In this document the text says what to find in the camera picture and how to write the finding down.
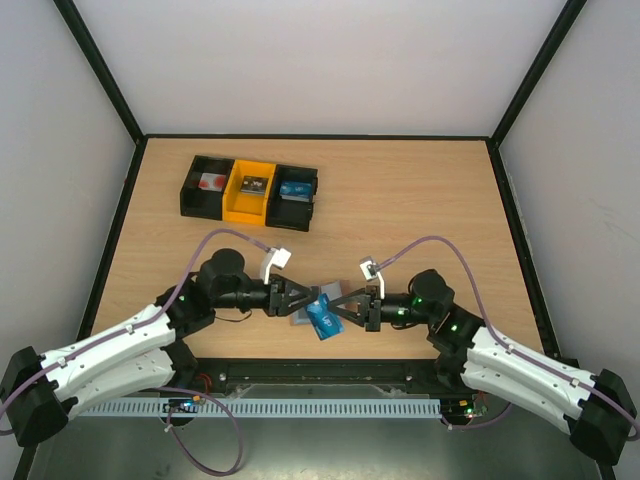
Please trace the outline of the blue VIP card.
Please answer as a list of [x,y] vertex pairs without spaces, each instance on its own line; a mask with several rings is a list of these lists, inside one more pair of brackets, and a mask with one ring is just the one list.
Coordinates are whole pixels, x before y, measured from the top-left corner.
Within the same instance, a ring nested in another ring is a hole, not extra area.
[[307,317],[321,340],[328,340],[344,332],[340,317],[329,310],[329,298],[326,294],[319,294],[317,299],[306,306]]

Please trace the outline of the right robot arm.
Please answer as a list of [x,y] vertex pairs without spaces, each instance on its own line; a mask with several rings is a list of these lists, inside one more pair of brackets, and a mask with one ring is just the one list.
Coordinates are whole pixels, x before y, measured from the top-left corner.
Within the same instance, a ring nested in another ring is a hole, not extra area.
[[454,292],[433,269],[416,274],[405,293],[367,286],[329,303],[332,313],[367,332],[382,324],[424,325],[438,351],[438,384],[500,397],[567,434],[592,460],[614,466],[633,429],[637,410],[620,376],[599,374],[531,350],[457,305]]

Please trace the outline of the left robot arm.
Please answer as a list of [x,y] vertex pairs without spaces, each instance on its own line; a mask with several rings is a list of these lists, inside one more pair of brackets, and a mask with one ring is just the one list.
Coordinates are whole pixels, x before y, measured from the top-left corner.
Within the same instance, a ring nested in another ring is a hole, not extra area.
[[212,325],[218,310],[287,317],[317,299],[318,288],[271,271],[289,256],[284,249],[271,250],[259,278],[252,279],[238,251],[220,249],[116,326],[44,353],[31,346],[15,352],[1,380],[6,435],[32,447],[100,403],[141,390],[185,387],[197,362],[184,340]]

